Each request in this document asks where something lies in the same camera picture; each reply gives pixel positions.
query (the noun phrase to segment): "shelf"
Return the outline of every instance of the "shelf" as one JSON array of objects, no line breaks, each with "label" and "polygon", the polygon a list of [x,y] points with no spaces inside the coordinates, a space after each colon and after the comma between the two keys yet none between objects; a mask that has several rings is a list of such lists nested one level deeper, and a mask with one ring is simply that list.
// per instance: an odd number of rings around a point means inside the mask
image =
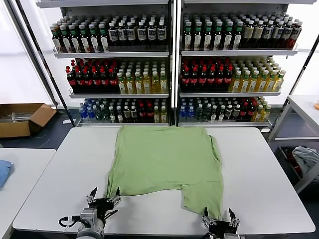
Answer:
[{"label": "shelf", "polygon": [[169,55],[168,51],[59,53],[59,54],[54,54],[54,56],[58,59],[62,59],[62,58],[167,57],[168,55]]},{"label": "shelf", "polygon": [[225,93],[180,93],[182,98],[187,97],[258,97],[258,96],[278,96],[281,92],[225,92]]},{"label": "shelf", "polygon": [[274,4],[313,4],[317,0],[184,0],[184,3],[274,3]]},{"label": "shelf", "polygon": [[229,51],[182,51],[182,56],[293,56],[298,53],[297,45],[292,50],[229,50]]},{"label": "shelf", "polygon": [[179,122],[178,126],[183,127],[271,127],[269,122]]},{"label": "shelf", "polygon": [[168,123],[79,123],[79,127],[169,126]]},{"label": "shelf", "polygon": [[82,95],[75,95],[74,93],[71,93],[69,95],[72,99],[84,99],[84,98],[112,98],[112,99],[140,99],[140,98],[147,98],[147,99],[153,99],[153,98],[168,98],[168,94],[140,94],[140,95],[112,95],[112,94],[82,94]]},{"label": "shelf", "polygon": [[168,0],[44,0],[37,2],[39,8],[74,7],[74,6],[115,6],[115,5],[150,5],[167,4]]}]

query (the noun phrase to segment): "white wall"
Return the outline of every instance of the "white wall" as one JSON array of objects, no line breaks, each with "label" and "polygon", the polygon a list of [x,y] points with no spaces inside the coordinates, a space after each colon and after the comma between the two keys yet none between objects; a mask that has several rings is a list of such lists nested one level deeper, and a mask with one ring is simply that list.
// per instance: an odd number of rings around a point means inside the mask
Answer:
[{"label": "white wall", "polygon": [[0,104],[53,104],[0,3]]}]

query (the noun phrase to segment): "dark floor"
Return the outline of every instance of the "dark floor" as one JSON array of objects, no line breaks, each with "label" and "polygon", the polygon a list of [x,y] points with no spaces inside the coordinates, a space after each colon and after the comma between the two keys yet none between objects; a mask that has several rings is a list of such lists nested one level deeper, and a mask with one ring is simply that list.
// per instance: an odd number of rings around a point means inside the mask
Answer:
[{"label": "dark floor", "polygon": [[[72,125],[62,124],[64,120],[67,120],[66,115],[56,114],[47,126],[37,135],[31,137],[14,138],[14,139],[0,139],[0,144],[3,147],[13,148],[52,148],[58,149],[61,142],[72,128]],[[278,137],[289,136],[317,136],[316,133],[305,124],[305,122],[297,115],[292,114],[285,122]],[[271,148],[273,151],[279,145],[273,144]],[[319,143],[308,143],[307,147],[311,147],[319,150]],[[280,235],[280,236],[265,236],[264,238],[286,238],[286,239],[319,239],[319,184],[311,183],[300,194],[299,197],[311,216],[316,228],[314,233],[310,234],[294,234],[294,235]],[[11,239],[73,239],[75,235],[60,235],[60,234],[39,234],[30,232],[18,232],[15,231],[11,236]],[[260,236],[248,236],[247,239],[260,239]]]}]

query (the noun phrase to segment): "yellow drink bottle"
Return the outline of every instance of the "yellow drink bottle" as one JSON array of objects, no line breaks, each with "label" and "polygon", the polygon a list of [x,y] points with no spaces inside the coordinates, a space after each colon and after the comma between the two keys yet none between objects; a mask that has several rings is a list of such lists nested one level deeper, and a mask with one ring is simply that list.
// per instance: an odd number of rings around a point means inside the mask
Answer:
[{"label": "yellow drink bottle", "polygon": [[273,90],[274,84],[276,82],[277,71],[272,71],[270,77],[268,78],[263,92],[271,92]]},{"label": "yellow drink bottle", "polygon": [[284,82],[285,73],[286,73],[286,71],[280,72],[279,77],[278,77],[277,81],[275,82],[275,85],[273,87],[272,92],[278,92],[280,90],[280,87]]}]

